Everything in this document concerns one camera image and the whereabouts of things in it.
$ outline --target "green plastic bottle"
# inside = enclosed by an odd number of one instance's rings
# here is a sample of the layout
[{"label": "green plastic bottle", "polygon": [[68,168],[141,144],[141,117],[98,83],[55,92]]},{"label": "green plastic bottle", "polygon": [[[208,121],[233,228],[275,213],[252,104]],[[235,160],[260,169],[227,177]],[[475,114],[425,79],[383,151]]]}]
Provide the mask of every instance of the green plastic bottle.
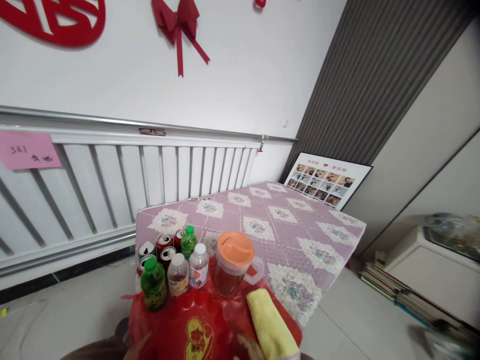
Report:
[{"label": "green plastic bottle", "polygon": [[145,306],[148,311],[159,310],[167,300],[167,282],[164,267],[154,257],[145,261],[140,277],[140,287],[145,293]]},{"label": "green plastic bottle", "polygon": [[181,237],[181,253],[185,259],[190,259],[190,255],[194,252],[195,245],[197,245],[197,237],[194,235],[194,227],[189,225],[185,229],[185,235]]}]

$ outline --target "yellow towel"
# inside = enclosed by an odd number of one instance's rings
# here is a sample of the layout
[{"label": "yellow towel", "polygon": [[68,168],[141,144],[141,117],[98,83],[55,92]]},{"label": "yellow towel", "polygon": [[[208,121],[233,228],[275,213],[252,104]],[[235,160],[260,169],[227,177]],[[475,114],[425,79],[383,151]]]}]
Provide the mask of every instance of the yellow towel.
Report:
[{"label": "yellow towel", "polygon": [[266,360],[300,359],[300,349],[267,290],[246,296],[256,336]]}]

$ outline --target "white bottle cap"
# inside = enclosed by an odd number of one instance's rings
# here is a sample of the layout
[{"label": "white bottle cap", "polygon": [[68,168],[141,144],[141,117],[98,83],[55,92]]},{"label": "white bottle cap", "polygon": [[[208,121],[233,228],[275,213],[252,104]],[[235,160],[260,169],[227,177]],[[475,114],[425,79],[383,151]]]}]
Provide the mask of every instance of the white bottle cap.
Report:
[{"label": "white bottle cap", "polygon": [[205,247],[205,245],[202,243],[199,243],[195,245],[195,249],[193,250],[193,253],[197,256],[202,256],[203,254],[205,254],[206,251],[207,251],[207,248]]},{"label": "white bottle cap", "polygon": [[185,256],[182,253],[176,253],[175,255],[173,255],[170,264],[175,267],[179,267],[179,266],[182,266],[184,261],[185,261]]}]

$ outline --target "eyeglasses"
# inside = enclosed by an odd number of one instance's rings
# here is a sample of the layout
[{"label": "eyeglasses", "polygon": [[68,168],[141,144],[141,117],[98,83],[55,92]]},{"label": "eyeglasses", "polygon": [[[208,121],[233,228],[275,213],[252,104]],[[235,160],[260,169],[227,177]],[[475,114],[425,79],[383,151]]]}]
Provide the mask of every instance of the eyeglasses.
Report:
[{"label": "eyeglasses", "polygon": [[167,133],[160,129],[155,128],[139,128],[138,131],[143,135],[152,135],[152,136],[166,136]]}]

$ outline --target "plastic pitcher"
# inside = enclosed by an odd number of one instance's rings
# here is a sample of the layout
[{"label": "plastic pitcher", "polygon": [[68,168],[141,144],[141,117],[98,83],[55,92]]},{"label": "plastic pitcher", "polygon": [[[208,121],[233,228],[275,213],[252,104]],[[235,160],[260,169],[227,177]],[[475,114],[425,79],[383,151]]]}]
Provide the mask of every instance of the plastic pitcher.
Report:
[{"label": "plastic pitcher", "polygon": [[[250,265],[255,275],[247,274]],[[217,240],[216,269],[213,283],[220,294],[233,296],[242,280],[250,284],[257,283],[264,275],[264,262],[255,256],[254,245],[241,232],[224,232]]]}]

